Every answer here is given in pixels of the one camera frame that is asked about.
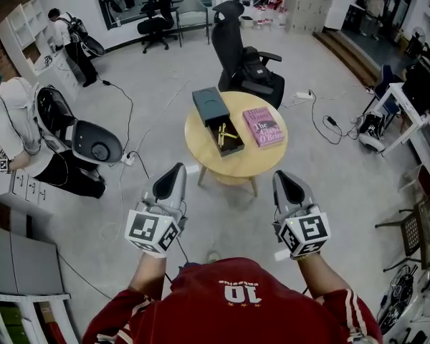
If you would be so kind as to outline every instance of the black office chair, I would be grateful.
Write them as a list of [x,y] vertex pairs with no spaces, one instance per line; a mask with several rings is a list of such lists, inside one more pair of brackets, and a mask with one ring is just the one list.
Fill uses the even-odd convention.
[[[162,17],[159,16],[153,18],[153,15],[155,13],[153,6],[151,6],[150,9],[146,12],[150,19],[143,21],[137,25],[138,33],[148,35],[142,41],[142,44],[145,44],[145,42],[148,41],[147,46],[143,50],[144,54],[147,53],[147,50],[155,42],[161,42],[166,49],[169,49],[169,45],[166,43],[166,41],[164,41],[163,31],[172,28],[174,25],[174,20],[171,14],[171,4],[172,0],[159,0]],[[173,37],[175,40],[178,39],[178,36],[176,35],[167,35],[167,37]]]
[[[369,105],[363,111],[363,114],[368,111],[369,107],[373,104],[374,100],[381,100],[381,98],[386,94],[388,86],[391,83],[401,83],[403,80],[392,72],[390,65],[382,65],[381,68],[381,78],[378,84],[373,88],[374,97],[369,103]],[[392,122],[395,115],[398,113],[400,108],[396,105],[395,101],[391,98],[388,98],[387,101],[383,104],[384,109],[387,111],[386,125],[384,129],[386,129]]]
[[[213,8],[215,13],[215,27],[212,30],[212,43],[223,72],[218,84],[220,92],[239,91],[256,95],[274,108],[279,108],[285,89],[285,79],[275,73],[272,74],[272,84],[265,86],[258,82],[246,80],[242,74],[242,60],[244,45],[242,44],[239,17],[244,13],[244,6],[238,1],[225,1]],[[281,62],[282,58],[268,52],[259,52],[262,64],[268,61]]]

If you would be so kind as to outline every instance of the gray floor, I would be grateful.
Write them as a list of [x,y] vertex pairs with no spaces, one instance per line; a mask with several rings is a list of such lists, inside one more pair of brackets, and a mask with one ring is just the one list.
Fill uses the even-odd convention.
[[[370,96],[324,46],[311,36],[282,31],[249,30],[242,34],[246,46],[283,56],[282,63],[273,62],[270,68],[285,77],[285,104],[292,104],[296,92],[310,88],[318,97],[335,98],[319,98],[315,106],[317,125],[322,128],[321,119],[328,114],[343,130],[352,127],[350,119],[361,113]],[[128,150],[134,150],[151,128],[140,147],[149,173],[163,172],[176,162],[187,167],[197,165],[183,134],[193,106],[191,92],[215,86],[221,73],[204,31],[185,34],[183,48],[178,42],[170,44],[169,51],[157,46],[147,55],[141,53],[140,44],[134,44],[94,61],[101,77],[121,86],[134,100]],[[114,87],[97,82],[82,89],[72,109],[78,118],[98,123],[125,141],[130,103]],[[304,290],[297,265],[290,260],[274,260],[274,253],[284,246],[277,243],[270,226],[274,216],[272,174],[277,169],[296,173],[312,186],[321,209],[328,213],[332,239],[323,256],[376,313],[393,276],[393,272],[384,274],[382,269],[401,257],[403,245],[399,230],[376,230],[374,224],[411,205],[408,195],[397,190],[401,174],[414,166],[414,158],[406,146],[383,158],[348,138],[340,145],[331,145],[314,129],[310,109],[309,102],[280,108],[290,137],[288,149],[275,169],[258,178],[257,199],[248,185],[222,186],[207,175],[199,188],[198,174],[188,175],[189,220],[181,242],[191,261],[204,262],[210,249],[219,251],[223,258],[249,257],[288,287]],[[398,123],[394,122],[386,137],[395,135]],[[134,207],[146,177],[140,163],[135,162],[124,168],[119,183],[121,170],[121,165],[100,168],[108,190],[99,201],[74,198],[59,215],[37,224],[37,236],[54,241],[69,264],[110,297],[127,287],[140,255],[124,240],[121,220]],[[168,258],[168,274],[175,277],[183,263],[175,244]],[[64,262],[60,265],[64,288],[72,295],[70,312],[81,335],[108,300]]]
[[347,37],[355,42],[366,54],[381,67],[382,65],[390,65],[393,73],[402,77],[401,73],[407,66],[412,65],[415,60],[401,53],[398,47],[393,46],[383,36],[379,36],[376,41],[372,37],[362,36],[349,29],[342,29]]

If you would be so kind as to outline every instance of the round table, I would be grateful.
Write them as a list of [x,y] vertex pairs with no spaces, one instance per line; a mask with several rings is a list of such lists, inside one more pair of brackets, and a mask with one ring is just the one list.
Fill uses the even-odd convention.
[[[245,144],[245,148],[237,153],[221,157],[210,130],[204,127],[199,113],[194,107],[186,118],[186,144],[199,163],[202,165],[198,185],[201,185],[205,172],[209,169],[215,178],[226,185],[238,185],[247,181],[252,183],[254,195],[258,196],[255,176],[274,167],[285,154],[288,144],[288,131],[282,116],[269,103],[261,98],[243,92],[220,93],[228,107],[230,120]],[[242,113],[245,110],[267,107],[280,129],[284,140],[260,148],[250,129],[247,127]]]

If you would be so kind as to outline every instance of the backpack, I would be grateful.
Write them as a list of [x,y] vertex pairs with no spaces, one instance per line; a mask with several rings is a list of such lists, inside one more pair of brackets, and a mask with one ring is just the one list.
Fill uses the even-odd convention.
[[245,47],[242,52],[241,71],[244,79],[266,87],[272,87],[274,80],[272,73],[262,64],[258,50]]
[[70,41],[73,43],[83,41],[87,37],[87,30],[82,20],[75,16],[71,16],[70,13],[66,14],[70,17],[69,21],[62,17],[57,18],[57,20],[61,20],[67,25],[70,34]]

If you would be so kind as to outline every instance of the stairs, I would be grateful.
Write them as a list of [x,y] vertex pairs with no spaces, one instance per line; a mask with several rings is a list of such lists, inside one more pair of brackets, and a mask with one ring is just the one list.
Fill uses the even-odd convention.
[[327,47],[360,80],[362,85],[372,87],[379,78],[379,69],[372,64],[359,48],[353,46],[342,34],[335,31],[314,32],[313,36]]

